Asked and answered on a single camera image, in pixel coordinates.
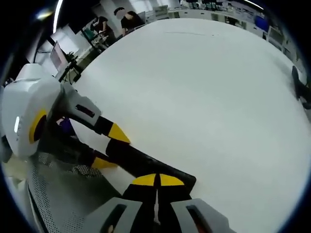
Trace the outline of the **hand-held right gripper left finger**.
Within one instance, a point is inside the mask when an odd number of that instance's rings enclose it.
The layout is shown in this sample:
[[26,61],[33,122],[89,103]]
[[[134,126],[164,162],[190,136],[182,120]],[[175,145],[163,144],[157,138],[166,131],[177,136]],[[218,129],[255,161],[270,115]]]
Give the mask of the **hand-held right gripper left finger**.
[[85,233],[151,233],[154,227],[155,174],[136,178],[121,197],[113,197],[90,213]]

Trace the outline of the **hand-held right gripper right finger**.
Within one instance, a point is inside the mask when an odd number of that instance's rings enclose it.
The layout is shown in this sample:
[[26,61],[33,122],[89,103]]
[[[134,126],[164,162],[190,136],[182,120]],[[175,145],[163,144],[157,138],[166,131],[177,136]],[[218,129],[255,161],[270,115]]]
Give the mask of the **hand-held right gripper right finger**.
[[228,218],[202,199],[193,199],[176,177],[160,174],[158,220],[165,233],[233,233]]

